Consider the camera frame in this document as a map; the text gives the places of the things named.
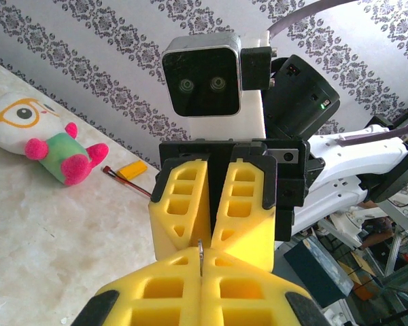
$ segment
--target damask wallpaper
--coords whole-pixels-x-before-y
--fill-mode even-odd
[[[160,53],[177,36],[261,32],[313,0],[0,0],[0,65],[143,160],[187,139],[169,104]],[[408,107],[408,0],[362,0],[278,35],[341,96],[320,133],[362,128]]]

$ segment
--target depth camera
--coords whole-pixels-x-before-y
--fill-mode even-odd
[[[240,110],[240,51],[234,33],[174,39],[162,56],[174,111],[183,117],[235,115]]]

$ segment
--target stuffed toy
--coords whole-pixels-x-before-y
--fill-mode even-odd
[[[77,126],[63,126],[55,110],[20,93],[0,97],[0,147],[37,160],[65,185],[77,185],[109,152],[106,144],[82,147]]]

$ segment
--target marble table surface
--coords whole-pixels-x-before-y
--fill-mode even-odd
[[[79,128],[85,147],[104,142],[101,166],[138,157],[0,66],[0,96],[19,91]],[[135,182],[152,191],[151,166]],[[0,149],[0,326],[70,325],[104,284],[153,261],[148,198],[95,168],[61,185],[38,162]]]

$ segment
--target yellow foam gripper pad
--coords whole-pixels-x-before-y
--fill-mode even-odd
[[[293,293],[322,316],[308,292],[298,285],[221,251],[204,250],[202,326],[326,325],[314,320],[300,323],[287,298]]]
[[[273,269],[275,206],[263,208],[265,172],[237,159],[228,166],[211,248]]]
[[[202,277],[191,247],[107,284],[72,326],[327,325],[301,287],[215,249],[203,258]]]
[[[197,246],[210,247],[207,161],[167,160],[148,205],[156,259]]]
[[[199,326],[199,264],[191,247],[104,286],[119,296],[102,326]]]

